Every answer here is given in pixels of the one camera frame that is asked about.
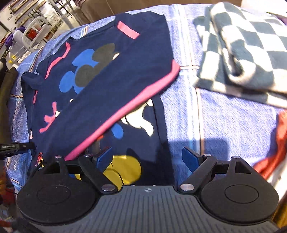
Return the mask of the blue plaid bed sheet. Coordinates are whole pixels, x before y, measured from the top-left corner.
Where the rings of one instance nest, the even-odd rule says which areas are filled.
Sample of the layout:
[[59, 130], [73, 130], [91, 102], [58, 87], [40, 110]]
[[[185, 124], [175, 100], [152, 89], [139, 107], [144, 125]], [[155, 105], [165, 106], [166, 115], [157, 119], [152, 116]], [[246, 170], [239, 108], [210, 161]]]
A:
[[[203, 16], [205, 8], [209, 6], [209, 4], [159, 5], [130, 12], [136, 14], [152, 11], [165, 15], [174, 57], [181, 65], [179, 77], [161, 95], [175, 178], [178, 182], [182, 182], [190, 175], [190, 171], [179, 158], [183, 146], [191, 146], [199, 152], [200, 140], [204, 152], [220, 160], [241, 156], [250, 165], [277, 151], [276, 118], [284, 109], [193, 87], [197, 65], [202, 58], [201, 43], [193, 20]], [[54, 54], [69, 36], [78, 39], [112, 20], [114, 16], [69, 30], [48, 42], [38, 54], [32, 53], [22, 61], [17, 68], [18, 79], [8, 101], [11, 137], [14, 141], [29, 141], [21, 75], [25, 71], [35, 71], [40, 61]], [[31, 158], [31, 153], [28, 152], [5, 161], [6, 171], [18, 190], [27, 180]]]

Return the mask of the olive dark cloth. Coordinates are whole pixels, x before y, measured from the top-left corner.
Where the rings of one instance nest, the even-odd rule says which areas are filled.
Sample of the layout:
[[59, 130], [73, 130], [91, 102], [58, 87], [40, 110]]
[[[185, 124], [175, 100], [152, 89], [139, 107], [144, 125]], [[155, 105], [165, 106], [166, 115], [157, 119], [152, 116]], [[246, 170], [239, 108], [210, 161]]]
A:
[[10, 92], [14, 85], [14, 82], [18, 76], [18, 72], [15, 67], [8, 70], [4, 76], [3, 83], [1, 84], [1, 121], [0, 121], [0, 140], [1, 144], [11, 143], [10, 136], [10, 124], [8, 113], [8, 101], [10, 98]]

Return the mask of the checkered dark white towel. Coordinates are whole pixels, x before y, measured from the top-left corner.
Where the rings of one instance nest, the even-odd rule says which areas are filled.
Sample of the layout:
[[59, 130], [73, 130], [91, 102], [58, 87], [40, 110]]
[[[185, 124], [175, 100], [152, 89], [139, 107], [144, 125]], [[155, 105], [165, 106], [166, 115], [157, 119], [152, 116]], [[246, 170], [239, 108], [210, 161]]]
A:
[[196, 86], [286, 108], [286, 24], [228, 2], [194, 19], [203, 56]]

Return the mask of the white metal frame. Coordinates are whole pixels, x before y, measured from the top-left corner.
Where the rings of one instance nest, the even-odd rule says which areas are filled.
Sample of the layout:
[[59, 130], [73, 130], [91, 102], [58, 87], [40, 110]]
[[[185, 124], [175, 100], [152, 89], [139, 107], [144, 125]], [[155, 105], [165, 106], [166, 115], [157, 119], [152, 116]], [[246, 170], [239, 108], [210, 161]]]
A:
[[35, 18], [26, 28], [22, 36], [22, 44], [30, 52], [35, 52], [41, 42], [48, 42], [51, 26], [44, 17]]

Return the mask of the navy cartoon mouse shirt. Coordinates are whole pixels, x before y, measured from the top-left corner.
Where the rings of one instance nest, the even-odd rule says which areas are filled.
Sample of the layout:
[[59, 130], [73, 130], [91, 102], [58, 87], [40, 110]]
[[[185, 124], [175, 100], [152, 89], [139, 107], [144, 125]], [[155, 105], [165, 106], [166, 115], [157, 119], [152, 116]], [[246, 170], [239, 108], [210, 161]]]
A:
[[166, 18], [118, 14], [80, 39], [69, 37], [21, 86], [35, 143], [29, 170], [60, 155], [110, 148], [110, 172], [126, 183], [174, 183], [160, 95], [177, 78]]

